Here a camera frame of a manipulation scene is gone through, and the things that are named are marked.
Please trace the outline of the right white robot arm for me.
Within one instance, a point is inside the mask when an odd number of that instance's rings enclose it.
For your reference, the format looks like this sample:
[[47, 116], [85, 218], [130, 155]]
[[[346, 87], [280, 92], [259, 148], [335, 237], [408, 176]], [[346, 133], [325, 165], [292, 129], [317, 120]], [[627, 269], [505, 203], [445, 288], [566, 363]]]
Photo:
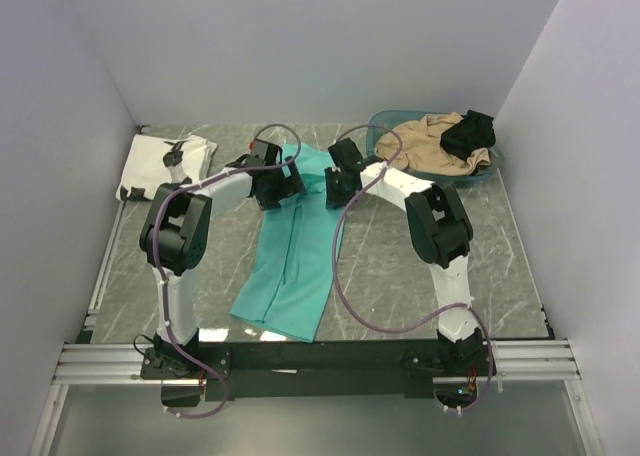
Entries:
[[404, 212], [412, 247], [434, 283], [440, 366], [452, 375], [464, 373], [482, 346], [482, 327], [472, 313], [468, 278], [473, 229], [457, 191], [378, 157], [365, 158], [349, 138], [334, 142], [328, 152], [333, 165], [325, 170], [327, 206], [342, 211], [334, 235], [340, 235], [348, 210], [365, 194]]

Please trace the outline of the teal t shirt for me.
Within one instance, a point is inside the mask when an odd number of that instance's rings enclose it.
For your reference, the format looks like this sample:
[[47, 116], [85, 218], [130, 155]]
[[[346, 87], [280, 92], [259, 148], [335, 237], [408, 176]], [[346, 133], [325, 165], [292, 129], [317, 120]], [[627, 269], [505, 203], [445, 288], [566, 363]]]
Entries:
[[304, 144], [296, 165], [307, 190], [264, 213], [254, 269], [230, 315], [297, 341], [315, 337], [333, 284], [339, 209], [326, 206], [326, 151]]

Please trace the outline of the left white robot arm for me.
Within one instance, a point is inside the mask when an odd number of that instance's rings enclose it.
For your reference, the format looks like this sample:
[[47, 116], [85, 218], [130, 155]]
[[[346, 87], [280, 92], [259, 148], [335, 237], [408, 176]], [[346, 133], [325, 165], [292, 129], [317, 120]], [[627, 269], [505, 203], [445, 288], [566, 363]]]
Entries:
[[188, 344], [197, 338], [193, 302], [194, 269], [203, 259], [211, 216], [253, 198], [262, 211], [276, 210], [281, 202], [307, 190], [292, 155], [262, 139], [254, 139], [250, 151], [217, 174], [189, 184], [166, 183], [152, 201], [139, 237], [141, 250], [153, 268], [158, 287], [157, 336], [172, 345], [164, 365], [176, 377], [193, 375], [200, 364], [197, 349]]

